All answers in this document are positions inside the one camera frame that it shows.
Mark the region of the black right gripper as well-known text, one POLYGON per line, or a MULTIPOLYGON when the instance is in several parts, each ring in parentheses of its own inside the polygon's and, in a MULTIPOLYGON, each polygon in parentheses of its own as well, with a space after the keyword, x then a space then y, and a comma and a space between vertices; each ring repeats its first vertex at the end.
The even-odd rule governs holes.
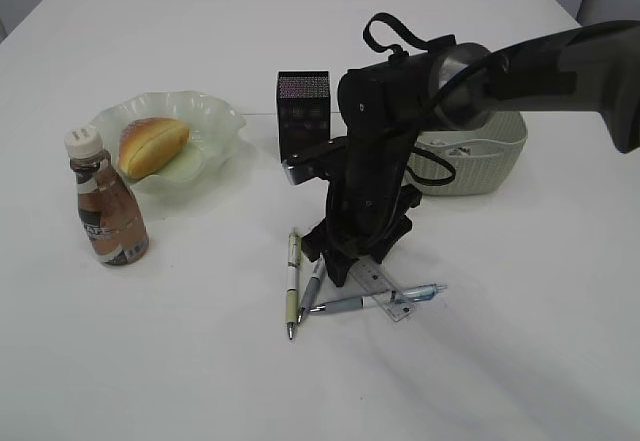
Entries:
POLYGON ((342 204, 342 183, 330 183, 325 218, 302 238, 302 251, 316 261, 323 253, 327 274, 337 288, 342 288, 351 267, 361 256, 371 256, 381 263, 413 223, 407 211, 419 206, 422 193, 412 185, 400 188, 391 214, 375 221, 370 207, 350 212, 342 204))

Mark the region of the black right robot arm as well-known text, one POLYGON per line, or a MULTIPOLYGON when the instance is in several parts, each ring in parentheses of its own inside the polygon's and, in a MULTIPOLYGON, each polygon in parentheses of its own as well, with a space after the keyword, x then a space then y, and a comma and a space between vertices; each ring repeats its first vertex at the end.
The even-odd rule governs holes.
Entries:
POLYGON ((289 179, 328 182, 324 219, 302 240, 342 286, 361 257, 381 261, 411 230, 419 191, 404 183, 425 131, 473 131, 496 111, 600 114, 615 148, 639 145, 639 24, 617 20, 530 39, 498 51, 451 35, 416 38, 392 15, 400 42, 388 59, 351 69, 337 97, 347 132, 285 161, 289 179))

